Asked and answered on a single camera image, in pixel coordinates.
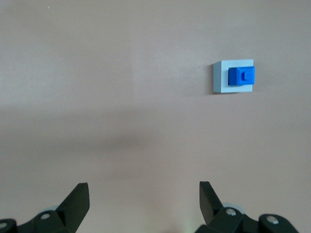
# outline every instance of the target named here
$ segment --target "metal screw head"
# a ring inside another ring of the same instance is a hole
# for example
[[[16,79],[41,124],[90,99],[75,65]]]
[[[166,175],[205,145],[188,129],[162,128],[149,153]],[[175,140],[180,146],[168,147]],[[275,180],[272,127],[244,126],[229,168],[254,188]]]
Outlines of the metal screw head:
[[[47,218],[49,218],[51,215],[50,214],[43,214],[41,217],[40,217],[40,219],[41,220],[45,220],[45,219],[47,219]]]
[[[0,229],[6,228],[7,225],[6,222],[0,223]]]
[[[267,217],[268,222],[277,225],[278,224],[278,219],[276,217],[273,216],[268,216]]]
[[[237,213],[235,212],[234,209],[226,209],[225,212],[226,212],[228,215],[230,215],[230,216],[235,216],[235,215],[237,215]]]

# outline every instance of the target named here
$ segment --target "bolt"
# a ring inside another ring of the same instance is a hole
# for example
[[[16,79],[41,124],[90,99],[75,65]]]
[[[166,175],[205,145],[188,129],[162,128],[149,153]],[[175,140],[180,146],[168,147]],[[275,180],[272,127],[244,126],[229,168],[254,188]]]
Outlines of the bolt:
[[[45,220],[47,218],[49,218],[51,215],[50,214],[44,214],[41,216],[41,220]]]
[[[278,224],[278,220],[277,220],[276,217],[268,216],[268,217],[267,217],[267,220],[268,220],[268,222],[270,222],[270,223],[272,223],[272,224],[275,224],[275,225]]]
[[[7,225],[6,222],[0,223],[0,229],[6,228]]]
[[[235,215],[237,215],[237,213],[235,212],[234,209],[227,209],[225,212],[226,212],[228,215],[230,215],[230,216],[235,216]]]

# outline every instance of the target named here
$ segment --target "blue plastic brick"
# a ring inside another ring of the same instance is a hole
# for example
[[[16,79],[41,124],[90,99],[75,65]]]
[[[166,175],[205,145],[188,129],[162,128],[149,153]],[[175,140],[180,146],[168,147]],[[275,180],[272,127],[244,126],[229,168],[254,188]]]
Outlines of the blue plastic brick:
[[[213,90],[217,93],[251,92],[252,84],[229,85],[229,69],[235,67],[253,67],[254,60],[226,60],[213,65]]]
[[[229,85],[247,85],[255,83],[255,67],[229,68]]]

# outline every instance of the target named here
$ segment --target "light blue square base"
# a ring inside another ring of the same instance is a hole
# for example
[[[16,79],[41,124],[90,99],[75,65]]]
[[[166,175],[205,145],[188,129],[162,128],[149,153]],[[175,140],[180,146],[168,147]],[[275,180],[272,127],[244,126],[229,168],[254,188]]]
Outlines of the light blue square base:
[[[231,67],[252,67],[253,59],[226,60],[213,65],[213,90],[217,93],[252,92],[253,85],[229,86],[228,73]]]

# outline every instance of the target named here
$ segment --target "wall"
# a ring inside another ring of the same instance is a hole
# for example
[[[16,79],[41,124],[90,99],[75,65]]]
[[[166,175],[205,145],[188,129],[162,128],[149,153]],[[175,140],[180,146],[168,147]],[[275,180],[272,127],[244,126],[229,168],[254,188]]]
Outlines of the wall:
[[[199,181],[311,229],[309,0],[0,2],[0,218],[88,182],[78,232],[192,233]],[[254,59],[253,93],[212,64]]]

